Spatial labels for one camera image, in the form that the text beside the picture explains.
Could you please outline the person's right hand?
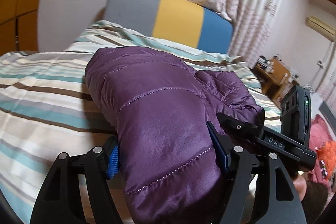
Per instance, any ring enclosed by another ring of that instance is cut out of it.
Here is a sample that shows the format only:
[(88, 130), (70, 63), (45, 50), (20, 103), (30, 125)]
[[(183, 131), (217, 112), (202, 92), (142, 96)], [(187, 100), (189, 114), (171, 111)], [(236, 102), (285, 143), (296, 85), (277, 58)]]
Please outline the person's right hand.
[(293, 185), (298, 193), (299, 199), (300, 201), (302, 201), (305, 197), (306, 194), (306, 190), (307, 190), (307, 182), (305, 180), (305, 178), (300, 175), (297, 174), (293, 177), (291, 177), (291, 180), (293, 182)]

